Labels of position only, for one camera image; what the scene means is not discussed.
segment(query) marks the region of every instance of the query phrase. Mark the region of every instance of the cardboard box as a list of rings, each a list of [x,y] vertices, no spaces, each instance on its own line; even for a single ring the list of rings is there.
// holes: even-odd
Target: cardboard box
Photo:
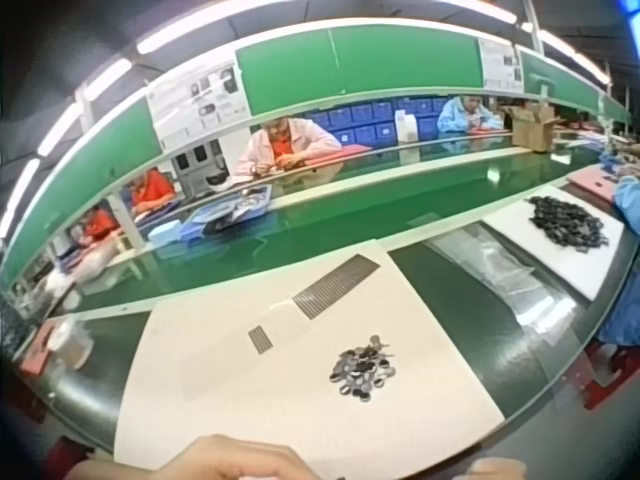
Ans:
[[[513,144],[534,152],[548,152],[553,143],[553,126],[560,121],[553,107],[544,104],[505,107],[513,119]]]

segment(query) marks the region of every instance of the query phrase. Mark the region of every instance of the pile of small round parts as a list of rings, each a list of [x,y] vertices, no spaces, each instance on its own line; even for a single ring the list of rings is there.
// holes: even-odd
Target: pile of small round parts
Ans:
[[[385,382],[396,374],[388,356],[382,353],[382,349],[388,345],[380,343],[378,335],[373,335],[370,342],[366,347],[341,353],[329,377],[332,383],[343,382],[340,394],[353,395],[361,402],[371,400],[373,389],[384,387]]]
[[[535,205],[533,218],[529,220],[544,230],[553,243],[575,247],[581,253],[609,245],[609,239],[602,233],[602,221],[584,208],[554,197],[531,197],[529,203]]]

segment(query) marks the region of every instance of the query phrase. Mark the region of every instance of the tube light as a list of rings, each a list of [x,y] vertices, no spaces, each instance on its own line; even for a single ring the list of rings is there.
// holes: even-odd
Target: tube light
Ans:
[[[82,107],[77,103],[72,103],[69,107],[64,111],[62,116],[58,119],[55,125],[49,130],[47,136],[44,137],[42,143],[38,147],[38,155],[41,157],[46,157],[51,153],[53,148],[60,141],[62,136],[65,134],[69,127],[73,125],[80,114],[82,113]]]
[[[291,0],[225,0],[210,7],[203,8],[189,16],[176,20],[163,29],[149,35],[138,42],[137,49],[141,54],[150,53],[163,45],[180,38],[193,30],[204,27],[217,20],[230,17],[254,8]]]
[[[131,70],[131,67],[133,67],[133,64],[126,58],[121,58],[115,62],[87,86],[84,91],[85,98],[93,102],[116,80]]]
[[[13,210],[7,210],[4,212],[2,221],[0,221],[0,238],[7,238],[7,233],[9,233],[9,227],[11,226],[11,222],[13,221],[15,214],[16,212]]]
[[[571,45],[546,30],[540,30],[538,37],[547,45],[551,45],[559,52],[564,53],[567,57],[573,57],[576,54],[576,51]]]
[[[600,82],[605,85],[609,85],[611,83],[611,78],[604,73],[602,70],[598,68],[598,66],[589,60],[587,57],[582,55],[581,53],[577,53],[573,56],[573,60],[581,65],[585,70],[588,70],[594,77],[596,77]]]
[[[502,22],[514,24],[518,20],[518,17],[508,10],[504,10],[500,7],[496,7],[495,5],[491,5],[489,3],[481,2],[479,0],[440,0],[445,3],[450,3],[452,5],[457,5],[458,7],[468,8],[469,10],[474,10],[478,13],[482,13],[483,15],[488,15],[490,17],[496,18]]]
[[[9,201],[7,202],[7,210],[15,210],[24,195],[24,192],[27,190],[31,179],[35,175],[38,167],[40,166],[40,159],[32,158],[29,160],[27,165],[22,170],[20,174],[20,178],[16,182],[16,186],[13,187],[13,192],[11,192],[11,196],[9,197]]]

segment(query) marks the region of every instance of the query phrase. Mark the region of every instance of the small striped sticker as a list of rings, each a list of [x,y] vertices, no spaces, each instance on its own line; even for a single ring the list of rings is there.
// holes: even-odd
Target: small striped sticker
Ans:
[[[260,355],[273,348],[271,340],[269,340],[269,337],[267,337],[267,334],[260,325],[253,330],[249,330],[249,338]]]
[[[313,320],[378,268],[380,265],[376,262],[360,254],[354,255],[293,297],[293,301],[309,320]]]

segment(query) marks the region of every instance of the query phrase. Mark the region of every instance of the worker in pink jacket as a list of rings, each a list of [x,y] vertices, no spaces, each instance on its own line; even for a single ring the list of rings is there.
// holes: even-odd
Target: worker in pink jacket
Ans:
[[[342,149],[340,142],[311,120],[278,118],[264,123],[238,160],[237,175],[263,177],[273,167],[291,170],[305,160]]]

